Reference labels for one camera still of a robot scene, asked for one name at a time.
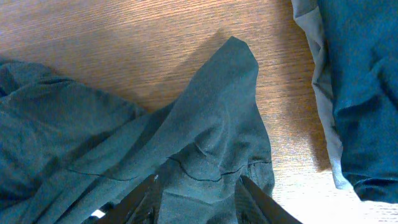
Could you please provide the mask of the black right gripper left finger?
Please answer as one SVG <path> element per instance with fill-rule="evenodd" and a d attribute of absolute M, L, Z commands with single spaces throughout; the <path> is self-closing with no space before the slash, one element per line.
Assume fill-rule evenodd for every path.
<path fill-rule="evenodd" d="M 152 174 L 96 224 L 157 224 L 161 200 L 159 176 Z"/>

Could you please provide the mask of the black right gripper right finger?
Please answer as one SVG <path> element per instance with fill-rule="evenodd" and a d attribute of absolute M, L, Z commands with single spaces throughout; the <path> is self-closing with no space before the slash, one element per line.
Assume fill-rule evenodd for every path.
<path fill-rule="evenodd" d="M 302 224 L 245 175 L 236 182 L 234 203 L 239 224 Z"/>

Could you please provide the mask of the dark green t-shirt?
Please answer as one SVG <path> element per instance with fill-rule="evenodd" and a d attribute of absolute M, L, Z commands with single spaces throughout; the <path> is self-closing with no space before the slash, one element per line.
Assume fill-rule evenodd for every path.
<path fill-rule="evenodd" d="M 1 60 L 1 222 L 82 223 L 155 174 L 161 223 L 235 223 L 241 175 L 274 188 L 257 74 L 232 37 L 148 113 L 41 64 Z"/>

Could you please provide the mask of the navy blue folded garment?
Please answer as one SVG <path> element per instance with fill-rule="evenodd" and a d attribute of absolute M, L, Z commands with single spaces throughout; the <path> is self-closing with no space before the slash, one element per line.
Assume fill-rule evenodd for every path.
<path fill-rule="evenodd" d="M 397 202 L 397 0 L 318 3 L 341 169 L 363 201 Z"/>

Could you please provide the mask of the grey folded garment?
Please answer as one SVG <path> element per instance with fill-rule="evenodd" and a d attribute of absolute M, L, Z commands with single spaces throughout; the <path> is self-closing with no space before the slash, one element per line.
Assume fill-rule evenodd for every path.
<path fill-rule="evenodd" d="M 343 146 L 335 130 L 332 113 L 331 67 L 318 3 L 316 0 L 292 0 L 292 7 L 294 21 L 304 31 L 315 63 L 312 87 L 315 92 L 318 115 L 325 133 L 333 181 L 337 189 L 351 190 L 353 186 L 343 176 L 341 170 Z"/>

